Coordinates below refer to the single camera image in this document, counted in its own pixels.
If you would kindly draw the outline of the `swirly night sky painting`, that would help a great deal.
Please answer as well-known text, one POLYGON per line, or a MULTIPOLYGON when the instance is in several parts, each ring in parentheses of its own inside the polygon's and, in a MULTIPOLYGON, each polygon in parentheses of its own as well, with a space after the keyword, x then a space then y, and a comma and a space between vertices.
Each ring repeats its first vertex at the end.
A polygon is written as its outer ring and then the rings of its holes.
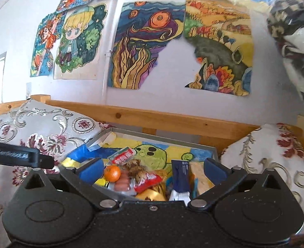
POLYGON ((183 2, 123 4, 108 71, 108 86, 138 90, 157 65, 159 53, 182 36, 183 2))

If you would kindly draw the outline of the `blond child green poster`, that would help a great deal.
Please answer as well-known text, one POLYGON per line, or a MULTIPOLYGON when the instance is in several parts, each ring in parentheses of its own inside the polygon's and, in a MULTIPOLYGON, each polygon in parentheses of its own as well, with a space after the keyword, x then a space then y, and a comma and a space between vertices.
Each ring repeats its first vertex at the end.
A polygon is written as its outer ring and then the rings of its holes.
POLYGON ((96 79, 107 15, 106 4, 96 2, 67 13, 56 53, 55 80, 96 79))

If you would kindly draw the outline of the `pale yellow snack in tray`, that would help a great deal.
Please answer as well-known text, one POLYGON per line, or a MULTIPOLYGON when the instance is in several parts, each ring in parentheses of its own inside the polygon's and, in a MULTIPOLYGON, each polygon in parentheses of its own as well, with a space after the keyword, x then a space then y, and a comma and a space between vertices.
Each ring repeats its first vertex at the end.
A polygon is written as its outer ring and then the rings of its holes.
POLYGON ((215 186, 205 175, 203 162, 193 161, 189 163, 189 181, 192 199, 200 196, 215 186))

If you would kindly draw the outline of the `orange tangerine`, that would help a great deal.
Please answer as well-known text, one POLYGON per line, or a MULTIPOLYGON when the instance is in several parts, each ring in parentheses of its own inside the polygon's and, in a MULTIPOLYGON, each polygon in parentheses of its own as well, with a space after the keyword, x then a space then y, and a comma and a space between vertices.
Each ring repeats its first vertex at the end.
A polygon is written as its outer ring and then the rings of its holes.
POLYGON ((116 182, 121 176, 120 167, 111 165, 104 169, 104 179, 108 182, 116 182))

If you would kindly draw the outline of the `wooden bed frame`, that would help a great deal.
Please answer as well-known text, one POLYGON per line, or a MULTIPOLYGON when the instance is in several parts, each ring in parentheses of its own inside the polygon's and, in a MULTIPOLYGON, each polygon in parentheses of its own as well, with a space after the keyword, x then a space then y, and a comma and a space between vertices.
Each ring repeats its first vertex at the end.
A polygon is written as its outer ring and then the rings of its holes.
POLYGON ((200 144, 212 145, 219 152, 259 128, 258 125, 190 115, 56 101, 49 95, 32 95, 31 99, 80 113, 98 122, 136 126, 141 128, 143 133, 150 135, 155 135, 158 130, 196 135, 199 136, 200 144))

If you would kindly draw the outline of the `yellow landscape painting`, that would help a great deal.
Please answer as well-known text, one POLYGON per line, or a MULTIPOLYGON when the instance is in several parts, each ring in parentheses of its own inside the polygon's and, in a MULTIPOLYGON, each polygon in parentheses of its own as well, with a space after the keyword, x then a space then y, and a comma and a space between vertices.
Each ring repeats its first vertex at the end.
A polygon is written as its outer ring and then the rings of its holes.
POLYGON ((228 2, 186 0, 183 34, 201 65, 188 88, 250 94, 254 42, 246 8, 228 2))

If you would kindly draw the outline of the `grey metal tray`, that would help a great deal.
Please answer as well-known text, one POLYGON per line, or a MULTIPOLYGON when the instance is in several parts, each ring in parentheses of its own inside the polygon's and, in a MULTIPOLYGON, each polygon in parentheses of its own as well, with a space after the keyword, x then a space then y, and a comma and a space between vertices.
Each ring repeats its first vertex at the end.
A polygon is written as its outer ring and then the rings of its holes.
MULTIPOLYGON (((79 163, 83 165, 89 159, 99 158, 104 163, 104 168, 109 165, 108 157, 116 151, 131 147, 136 150, 136 155, 131 160, 139 160, 140 165, 149 170, 164 170, 167 179, 172 176, 172 160, 204 162, 211 158, 218 160, 216 148, 195 143, 176 141, 168 138, 152 136, 149 134, 133 132, 118 128, 108 128, 91 138, 86 144, 71 151, 61 164, 67 166, 79 163)), ((104 173, 95 183, 95 187, 108 190, 109 195, 118 198, 133 198, 108 189, 110 182, 104 179, 104 173)))

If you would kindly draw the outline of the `quail egg red packet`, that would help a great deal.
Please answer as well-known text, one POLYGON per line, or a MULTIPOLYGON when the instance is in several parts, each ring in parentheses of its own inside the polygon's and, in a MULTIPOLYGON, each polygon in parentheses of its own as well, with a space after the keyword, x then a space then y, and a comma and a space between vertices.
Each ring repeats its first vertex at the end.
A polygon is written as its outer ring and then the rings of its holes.
POLYGON ((146 166, 140 165, 139 160, 129 160, 124 168, 134 179, 133 188, 137 194, 143 193, 147 189, 160 191, 157 186, 163 186, 167 180, 167 173, 164 170, 149 170, 146 166))

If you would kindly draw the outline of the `yellow green snack bar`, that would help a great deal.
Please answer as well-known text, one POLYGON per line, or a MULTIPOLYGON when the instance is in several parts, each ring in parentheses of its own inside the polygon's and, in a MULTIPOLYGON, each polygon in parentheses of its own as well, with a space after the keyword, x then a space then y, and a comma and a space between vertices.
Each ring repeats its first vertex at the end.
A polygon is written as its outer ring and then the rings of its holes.
POLYGON ((136 150, 131 147, 124 147, 108 157, 109 165, 124 165, 136 155, 136 150))

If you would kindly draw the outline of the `pink sausage pack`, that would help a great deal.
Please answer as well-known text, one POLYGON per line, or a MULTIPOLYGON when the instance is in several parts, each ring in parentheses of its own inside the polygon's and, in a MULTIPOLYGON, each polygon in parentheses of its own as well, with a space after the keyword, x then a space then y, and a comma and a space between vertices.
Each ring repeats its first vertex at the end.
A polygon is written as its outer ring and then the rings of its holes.
POLYGON ((134 197, 137 194, 134 189, 134 184, 135 179, 130 177, 127 170, 122 170, 120 178, 116 182, 110 182, 108 184, 108 189, 123 195, 134 197))

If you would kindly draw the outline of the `floral white red bedspread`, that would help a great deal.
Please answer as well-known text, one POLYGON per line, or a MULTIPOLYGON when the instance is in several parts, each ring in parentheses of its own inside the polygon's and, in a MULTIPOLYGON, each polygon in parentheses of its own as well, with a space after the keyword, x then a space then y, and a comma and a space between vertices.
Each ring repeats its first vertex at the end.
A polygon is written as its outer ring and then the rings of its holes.
MULTIPOLYGON (((0 115, 0 142, 36 148, 60 163, 108 127, 81 112, 30 100, 0 115)), ((250 130, 228 144, 220 160, 227 167, 239 165, 249 173, 276 169, 304 211, 304 147, 285 124, 264 124, 250 130)), ((0 247, 10 243, 1 221, 4 207, 28 172, 27 167, 0 166, 0 247)))

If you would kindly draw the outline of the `anime girl orange poster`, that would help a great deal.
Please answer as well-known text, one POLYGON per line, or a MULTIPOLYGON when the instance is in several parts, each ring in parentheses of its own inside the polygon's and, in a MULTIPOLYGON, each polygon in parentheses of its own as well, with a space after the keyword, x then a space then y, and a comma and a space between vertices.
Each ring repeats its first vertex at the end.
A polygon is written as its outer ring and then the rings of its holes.
POLYGON ((30 77, 49 76, 53 72, 54 58, 52 48, 60 38, 65 13, 48 14, 40 22, 32 52, 30 77))

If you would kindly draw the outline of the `plastic-wrapped patterned bundle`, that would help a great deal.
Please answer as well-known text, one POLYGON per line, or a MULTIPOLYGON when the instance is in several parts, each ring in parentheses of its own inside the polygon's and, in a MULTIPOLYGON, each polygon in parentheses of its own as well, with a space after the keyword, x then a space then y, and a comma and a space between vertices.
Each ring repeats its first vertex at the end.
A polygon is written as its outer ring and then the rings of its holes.
POLYGON ((304 0, 275 0, 267 26, 287 75, 304 101, 304 0))

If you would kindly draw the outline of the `blue white snack packet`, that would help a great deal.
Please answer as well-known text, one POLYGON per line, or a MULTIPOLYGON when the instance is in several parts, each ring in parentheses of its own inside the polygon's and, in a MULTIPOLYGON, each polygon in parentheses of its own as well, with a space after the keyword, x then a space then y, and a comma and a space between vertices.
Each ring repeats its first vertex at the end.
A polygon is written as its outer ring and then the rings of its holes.
POLYGON ((191 199, 189 162, 172 160, 173 188, 169 197, 170 201, 183 201, 187 205, 191 199))

